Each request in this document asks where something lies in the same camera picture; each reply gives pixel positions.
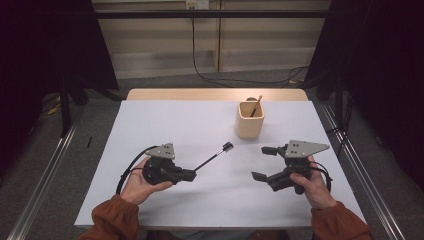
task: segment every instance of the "person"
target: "person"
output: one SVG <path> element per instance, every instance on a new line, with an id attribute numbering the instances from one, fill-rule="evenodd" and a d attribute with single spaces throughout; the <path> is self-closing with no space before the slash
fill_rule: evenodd
<path id="1" fill-rule="evenodd" d="M 135 168 L 143 168 L 147 159 L 145 158 Z M 309 156 L 308 159 L 311 167 L 317 167 L 312 156 Z M 290 178 L 305 188 L 306 198 L 312 207 L 311 225 L 316 240 L 371 239 L 369 227 L 343 203 L 336 201 L 331 196 L 318 171 L 312 171 L 310 179 L 297 173 L 292 173 Z M 136 239 L 140 228 L 138 205 L 142 204 L 151 194 L 172 186 L 171 182 L 151 185 L 143 178 L 141 169 L 133 170 L 120 195 L 114 195 L 110 200 L 93 209 L 94 225 L 82 234 L 79 240 Z M 169 232 L 154 231 L 151 233 L 150 236 L 148 233 L 148 238 L 178 239 Z M 273 236 L 274 238 L 264 236 L 261 239 L 278 239 L 275 234 Z"/>

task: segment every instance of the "sleeve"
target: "sleeve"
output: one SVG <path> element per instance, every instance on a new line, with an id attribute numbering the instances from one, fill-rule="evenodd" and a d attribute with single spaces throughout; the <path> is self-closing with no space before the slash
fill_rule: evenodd
<path id="1" fill-rule="evenodd" d="M 138 206 L 125 202 L 119 195 L 94 208 L 91 216 L 94 226 L 81 235 L 79 240 L 137 238 Z"/>
<path id="2" fill-rule="evenodd" d="M 312 230 L 316 240 L 371 240 L 367 224 L 341 202 L 324 210 L 312 209 Z"/>

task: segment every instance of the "white tabletop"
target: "white tabletop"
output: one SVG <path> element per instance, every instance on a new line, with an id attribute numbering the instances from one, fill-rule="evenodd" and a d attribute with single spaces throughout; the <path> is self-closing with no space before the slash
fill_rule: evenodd
<path id="1" fill-rule="evenodd" d="M 235 135 L 236 101 L 123 101 L 75 225 L 91 226 L 91 211 L 115 193 L 119 178 L 144 149 L 172 142 L 177 166 L 194 169 L 222 149 L 193 182 L 180 182 L 140 205 L 142 226 L 153 229 L 243 229 L 310 226 L 310 205 L 293 188 L 278 192 L 254 181 L 251 172 L 272 175 L 285 168 L 261 147 L 289 140 L 330 142 L 312 102 L 263 101 L 265 120 L 258 139 Z M 332 194 L 364 220 L 332 148 L 314 155 L 333 178 Z"/>

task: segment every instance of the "pen holder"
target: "pen holder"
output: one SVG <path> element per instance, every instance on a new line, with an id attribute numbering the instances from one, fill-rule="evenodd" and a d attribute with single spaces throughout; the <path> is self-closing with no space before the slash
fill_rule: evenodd
<path id="1" fill-rule="evenodd" d="M 259 103 L 255 114 L 251 117 L 256 101 L 240 102 L 237 107 L 236 134 L 240 138 L 257 138 L 261 133 L 265 113 Z"/>

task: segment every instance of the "pen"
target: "pen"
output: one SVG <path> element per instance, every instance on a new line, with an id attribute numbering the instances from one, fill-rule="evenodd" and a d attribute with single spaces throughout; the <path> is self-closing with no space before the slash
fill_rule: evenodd
<path id="1" fill-rule="evenodd" d="M 253 108 L 252 114 L 250 114 L 250 117 L 253 117 L 255 115 L 256 109 L 259 107 L 259 102 L 261 101 L 262 95 L 259 96 L 258 101 L 255 104 L 255 107 Z"/>

